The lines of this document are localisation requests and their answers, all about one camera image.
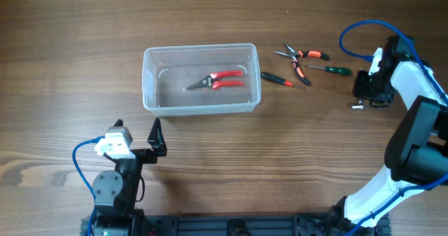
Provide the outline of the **red handled snips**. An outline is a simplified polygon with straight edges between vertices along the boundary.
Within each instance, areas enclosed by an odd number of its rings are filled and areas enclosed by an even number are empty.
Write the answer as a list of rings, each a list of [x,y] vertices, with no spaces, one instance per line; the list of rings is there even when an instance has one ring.
[[[243,81],[222,81],[222,78],[226,77],[241,77],[243,73],[241,71],[218,71],[207,75],[200,81],[189,85],[187,90],[194,90],[199,88],[211,88],[212,90],[219,90],[222,87],[239,87],[244,86]]]

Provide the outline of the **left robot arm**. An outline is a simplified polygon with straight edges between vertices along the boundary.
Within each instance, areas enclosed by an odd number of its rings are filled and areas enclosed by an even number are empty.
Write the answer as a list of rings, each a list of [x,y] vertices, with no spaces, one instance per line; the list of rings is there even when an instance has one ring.
[[[77,145],[72,153],[76,164],[76,151],[84,145],[94,144],[98,155],[115,164],[114,169],[99,173],[92,184],[77,167],[81,179],[92,193],[94,208],[80,225],[80,235],[156,235],[155,226],[144,211],[135,204],[142,201],[145,182],[142,169],[145,164],[155,164],[167,155],[167,146],[159,118],[154,120],[147,142],[150,148],[131,149],[132,135],[121,119],[106,134]]]

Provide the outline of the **silver L-shaped socket wrench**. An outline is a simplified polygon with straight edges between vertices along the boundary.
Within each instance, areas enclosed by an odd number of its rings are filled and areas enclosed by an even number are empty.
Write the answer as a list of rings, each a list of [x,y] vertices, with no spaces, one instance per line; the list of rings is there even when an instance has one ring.
[[[364,109],[363,104],[352,104],[351,105],[351,110],[363,110],[363,109]]]

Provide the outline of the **clear plastic container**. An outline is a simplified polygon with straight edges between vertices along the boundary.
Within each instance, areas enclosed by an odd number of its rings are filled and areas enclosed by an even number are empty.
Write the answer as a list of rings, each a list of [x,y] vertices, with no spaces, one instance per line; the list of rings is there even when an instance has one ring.
[[[257,49],[252,43],[148,48],[142,97],[158,117],[251,112],[261,100]]]

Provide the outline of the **green handled screwdriver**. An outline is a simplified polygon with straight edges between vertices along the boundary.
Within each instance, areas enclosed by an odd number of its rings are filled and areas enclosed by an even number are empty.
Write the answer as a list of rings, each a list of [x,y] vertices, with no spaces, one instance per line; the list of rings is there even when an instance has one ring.
[[[313,68],[313,69],[322,69],[327,73],[338,74],[338,75],[342,75],[342,76],[352,75],[352,71],[350,69],[344,68],[344,67],[330,67],[330,66],[319,67],[319,66],[313,66],[313,65],[307,65],[307,67]]]

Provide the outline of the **black red precision screwdriver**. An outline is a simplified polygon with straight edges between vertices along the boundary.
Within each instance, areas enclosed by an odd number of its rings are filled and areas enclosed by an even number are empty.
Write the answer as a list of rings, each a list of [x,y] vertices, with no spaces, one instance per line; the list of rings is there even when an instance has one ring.
[[[291,88],[299,88],[299,89],[304,90],[304,88],[300,87],[299,85],[296,85],[296,84],[286,80],[285,78],[276,76],[276,75],[268,73],[266,71],[262,71],[260,73],[260,76],[262,79],[265,79],[266,81],[270,81],[270,82],[273,82],[273,83],[276,83],[279,85],[284,85],[284,86],[291,87]]]

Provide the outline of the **orange black needle-nose pliers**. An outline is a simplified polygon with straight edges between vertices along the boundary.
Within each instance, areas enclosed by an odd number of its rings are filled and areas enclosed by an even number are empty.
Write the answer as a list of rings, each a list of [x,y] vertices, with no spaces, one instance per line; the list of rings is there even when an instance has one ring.
[[[279,52],[279,51],[275,51],[275,53],[278,54],[278,55],[282,55],[284,57],[291,58],[291,60],[292,60],[292,67],[293,67],[293,70],[294,70],[296,76],[305,85],[311,85],[311,82],[304,75],[298,60],[300,58],[303,58],[303,57],[316,57],[316,58],[319,58],[319,59],[322,59],[322,60],[329,60],[330,57],[327,54],[322,53],[322,52],[317,51],[317,50],[305,50],[305,51],[299,50],[299,51],[295,51],[285,41],[283,41],[283,44],[285,45],[285,47],[288,50],[288,52],[287,53],[282,53],[282,52]]]

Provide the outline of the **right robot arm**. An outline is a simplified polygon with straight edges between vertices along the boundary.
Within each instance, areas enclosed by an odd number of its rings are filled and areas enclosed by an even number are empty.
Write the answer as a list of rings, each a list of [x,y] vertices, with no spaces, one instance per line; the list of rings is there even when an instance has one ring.
[[[360,70],[353,94],[370,106],[387,107],[399,94],[407,113],[387,144],[384,166],[358,192],[344,196],[325,218],[327,235],[384,235],[381,219],[392,208],[447,185],[447,103],[429,63],[412,52],[411,36],[393,35],[378,48],[369,71]]]

